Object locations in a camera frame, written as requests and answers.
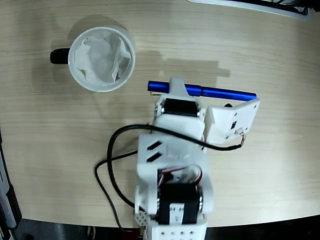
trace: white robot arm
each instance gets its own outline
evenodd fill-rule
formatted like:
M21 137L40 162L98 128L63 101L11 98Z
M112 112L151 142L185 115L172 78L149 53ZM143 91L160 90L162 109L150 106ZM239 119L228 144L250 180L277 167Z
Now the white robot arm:
M183 78L173 77L169 93L155 104L153 125L209 144L223 144L250 130L260 100L232 107L209 106L188 94ZM140 134L134 213L146 226L145 240L202 240L214 191L206 149L153 131Z

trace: tissue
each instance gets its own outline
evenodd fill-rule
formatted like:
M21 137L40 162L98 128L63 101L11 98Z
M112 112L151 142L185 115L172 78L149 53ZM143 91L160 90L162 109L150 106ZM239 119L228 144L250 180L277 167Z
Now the tissue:
M74 53L75 67L95 85L114 83L126 73L131 54L126 43L111 32L86 37Z

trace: mug handle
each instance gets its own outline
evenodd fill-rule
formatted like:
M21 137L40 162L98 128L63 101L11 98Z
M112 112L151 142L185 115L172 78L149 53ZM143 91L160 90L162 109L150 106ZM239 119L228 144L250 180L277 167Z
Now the mug handle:
M50 53L50 62L52 64L68 64L68 54L70 48L55 49Z

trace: blue cylinder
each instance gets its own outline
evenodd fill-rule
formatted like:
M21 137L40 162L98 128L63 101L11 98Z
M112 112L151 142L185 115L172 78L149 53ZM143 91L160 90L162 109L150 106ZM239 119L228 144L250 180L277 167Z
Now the blue cylinder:
M169 82L163 81L149 81L148 91L157 93L169 93ZM190 96L194 97L208 97L208 98L218 98L218 99L230 99L238 101L249 101L256 99L257 95L252 92L235 91L229 89L221 89L215 87L207 87L200 85L185 84L185 89Z

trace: wood grain surface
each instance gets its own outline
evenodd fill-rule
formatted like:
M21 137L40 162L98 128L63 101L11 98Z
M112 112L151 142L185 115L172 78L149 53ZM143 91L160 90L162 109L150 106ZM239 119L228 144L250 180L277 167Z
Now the wood grain surface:
M124 86L90 92L68 66L50 64L52 50L108 25L136 41L136 67ZM209 152L209 226L320 214L320 14L302 21L186 0L2 0L0 29L2 146L24 218L116 226L94 165L116 129L152 121L157 97L148 81L172 76L261 99L244 147ZM134 150L137 137L121 136L114 154ZM114 170L133 200L135 157L116 161ZM133 209L116 196L107 168L99 173L122 224L132 227Z

